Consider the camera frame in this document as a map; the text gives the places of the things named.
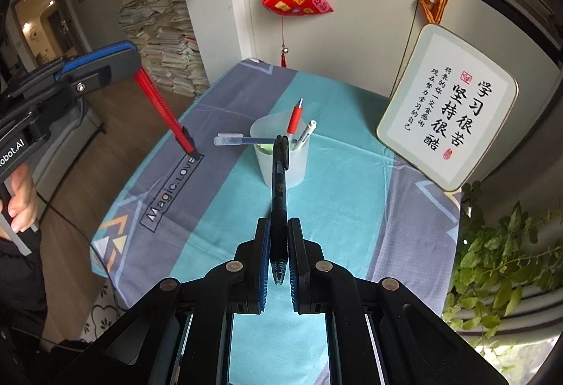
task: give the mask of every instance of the white marker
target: white marker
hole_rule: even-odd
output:
[[[305,127],[305,129],[303,130],[303,134],[297,140],[297,143],[295,144],[295,147],[293,149],[299,150],[303,146],[303,144],[305,142],[307,142],[307,139],[309,139],[309,136],[311,136],[311,134],[313,133],[315,128],[316,128],[316,121],[311,120],[309,122],[309,124]]]

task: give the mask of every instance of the framed sign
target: framed sign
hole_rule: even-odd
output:
[[[426,25],[377,127],[378,139],[445,191],[460,188],[518,95],[514,78],[439,25]]]

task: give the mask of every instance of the tablecloth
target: tablecloth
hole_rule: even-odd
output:
[[[270,190],[251,147],[216,147],[213,137],[248,135],[256,119],[291,110],[301,97],[303,120],[318,125],[305,180],[288,190],[288,215],[300,218],[303,236],[318,242],[326,259],[368,280],[396,277],[441,311],[459,196],[442,192],[376,139],[388,99],[252,60],[234,66],[181,116],[203,158],[193,161],[167,133],[96,233],[93,244],[126,304],[164,277],[203,277],[253,238]],[[94,272],[105,275],[91,258]],[[232,384],[328,383],[327,359],[324,317],[293,312],[289,279],[277,287],[269,276],[262,315],[235,315]]]

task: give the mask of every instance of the blue pen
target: blue pen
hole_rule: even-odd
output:
[[[252,145],[259,143],[274,143],[276,140],[269,137],[244,137],[236,133],[219,133],[213,139],[215,145]]]

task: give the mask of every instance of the black pen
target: black pen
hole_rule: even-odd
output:
[[[287,266],[287,203],[285,172],[289,169],[289,141],[278,136],[272,156],[272,210],[270,212],[270,264],[276,285],[281,285]]]

